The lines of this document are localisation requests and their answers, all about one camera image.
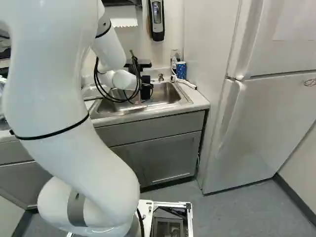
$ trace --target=wall-mounted soap dispenser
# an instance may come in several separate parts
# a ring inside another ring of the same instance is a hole
[[[151,37],[154,41],[164,40],[163,0],[148,0]]]

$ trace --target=paper towel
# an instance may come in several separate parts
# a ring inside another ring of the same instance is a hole
[[[108,6],[105,12],[111,19],[114,27],[135,27],[138,26],[136,7],[128,6]]]

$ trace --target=sink basin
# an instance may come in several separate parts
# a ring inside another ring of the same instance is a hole
[[[100,94],[95,84],[88,84],[81,90],[81,93],[82,93],[84,101],[103,98],[103,96]]]
[[[132,99],[131,103],[114,103],[107,99],[97,100],[91,108],[90,117],[92,119],[99,119],[192,103],[189,97],[177,84],[168,81],[155,81],[152,82],[152,84],[154,85],[154,91],[149,100],[141,100],[141,103],[139,103],[139,96]],[[125,93],[129,97],[131,96],[132,91],[125,91]],[[119,99],[126,98],[123,91],[119,89],[113,89],[109,94]]]

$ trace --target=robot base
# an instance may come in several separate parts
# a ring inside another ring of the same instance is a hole
[[[193,212],[190,202],[139,200],[138,209],[143,217],[144,237],[193,237]],[[126,237],[141,237],[137,218],[135,223],[137,226],[131,227]],[[73,236],[72,233],[67,234],[67,237]]]

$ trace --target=metal frame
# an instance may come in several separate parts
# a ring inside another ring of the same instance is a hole
[[[193,211],[192,211],[192,204],[190,202],[161,202],[161,201],[154,201],[154,208],[151,213],[154,212],[155,209],[158,207],[176,207],[176,208],[185,208],[187,209],[188,213],[188,236],[193,237]],[[66,237],[74,237],[74,234],[68,232]]]

